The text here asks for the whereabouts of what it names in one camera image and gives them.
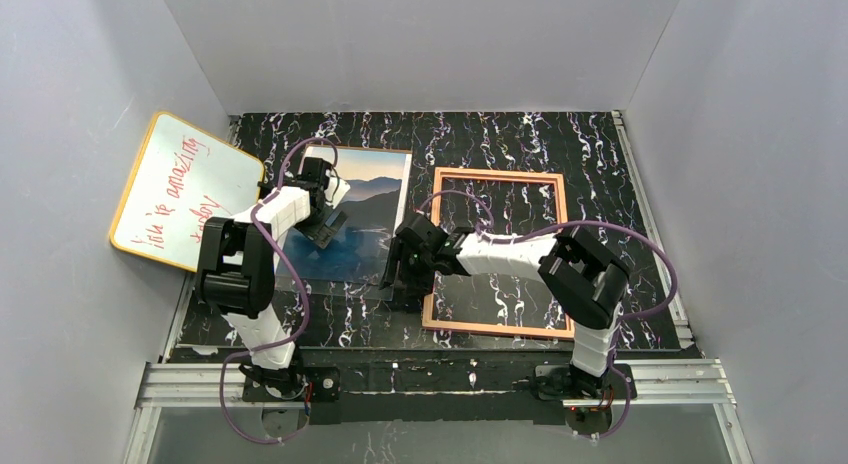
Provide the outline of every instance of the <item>gray wall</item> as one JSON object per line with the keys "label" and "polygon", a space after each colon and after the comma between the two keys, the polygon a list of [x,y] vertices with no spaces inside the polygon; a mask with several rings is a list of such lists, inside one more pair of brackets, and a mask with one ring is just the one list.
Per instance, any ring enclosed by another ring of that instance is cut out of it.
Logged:
{"label": "gray wall", "polygon": [[113,250],[147,124],[227,117],[162,0],[0,0],[3,462],[120,462],[182,273]]}
{"label": "gray wall", "polygon": [[624,108],[678,0],[165,0],[230,114]]}
{"label": "gray wall", "polygon": [[626,112],[758,462],[845,462],[848,0],[682,0]]}

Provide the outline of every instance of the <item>whiteboard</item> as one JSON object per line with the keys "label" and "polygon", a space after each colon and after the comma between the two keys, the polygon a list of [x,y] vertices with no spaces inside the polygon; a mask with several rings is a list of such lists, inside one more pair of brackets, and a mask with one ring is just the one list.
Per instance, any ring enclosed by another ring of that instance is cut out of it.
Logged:
{"label": "whiteboard", "polygon": [[167,112],[153,116],[109,239],[116,248],[197,270],[203,225],[256,204],[262,161]]}

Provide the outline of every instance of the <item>empty picture frame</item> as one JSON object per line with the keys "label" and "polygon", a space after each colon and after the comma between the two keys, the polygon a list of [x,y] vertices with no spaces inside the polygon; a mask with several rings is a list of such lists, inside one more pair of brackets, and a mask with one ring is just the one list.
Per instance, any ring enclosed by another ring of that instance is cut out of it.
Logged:
{"label": "empty picture frame", "polygon": [[[550,185],[554,189],[553,202],[556,206],[555,215],[557,222],[566,222],[568,220],[565,207],[565,181],[562,174],[437,167],[433,182],[434,193],[442,190],[445,179]],[[437,226],[441,217],[441,203],[441,196],[434,198],[430,213],[430,220]],[[422,327],[425,329],[547,339],[574,339],[574,325],[568,316],[565,316],[565,324],[561,329],[439,320],[434,318],[434,301],[435,295],[432,293],[424,298],[421,322]]]}

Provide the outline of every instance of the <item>wooden frame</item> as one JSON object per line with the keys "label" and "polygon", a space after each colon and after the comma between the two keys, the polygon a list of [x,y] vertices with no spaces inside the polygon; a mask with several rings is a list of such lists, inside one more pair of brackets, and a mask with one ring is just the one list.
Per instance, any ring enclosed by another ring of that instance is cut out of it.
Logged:
{"label": "wooden frame", "polygon": [[[456,169],[437,167],[433,181],[433,192],[442,190],[444,179],[467,179],[476,181],[520,182],[530,184],[549,184],[554,187],[554,202],[556,203],[557,222],[566,222],[568,215],[565,208],[565,180],[562,174],[544,174],[538,172],[493,171],[489,169]],[[442,198],[433,199],[430,220],[439,225]],[[424,297],[424,310],[421,315],[421,325],[425,329],[472,332],[503,336],[526,336],[556,339],[574,339],[574,326],[566,316],[565,329],[544,329],[539,327],[503,326],[500,324],[482,324],[462,321],[440,321],[433,319],[434,295]]]}

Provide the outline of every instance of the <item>picture frame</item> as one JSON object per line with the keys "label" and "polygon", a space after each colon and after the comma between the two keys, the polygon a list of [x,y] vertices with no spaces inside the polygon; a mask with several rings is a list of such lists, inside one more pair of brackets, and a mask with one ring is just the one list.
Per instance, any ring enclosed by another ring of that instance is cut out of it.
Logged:
{"label": "picture frame", "polygon": [[[491,169],[461,169],[437,167],[433,180],[433,193],[442,190],[445,179],[465,179],[500,182],[520,182],[522,184],[548,184],[554,189],[557,222],[567,222],[568,213],[565,204],[565,180],[562,174],[549,174],[522,171],[496,171]],[[441,196],[433,199],[430,221],[439,225],[441,217]],[[489,334],[498,336],[524,336],[545,339],[574,339],[574,325],[571,318],[565,317],[564,329],[547,329],[540,327],[507,326],[501,324],[484,324],[479,322],[444,321],[433,318],[435,294],[424,297],[421,314],[421,325],[425,329],[440,331],[470,332],[474,334]]]}

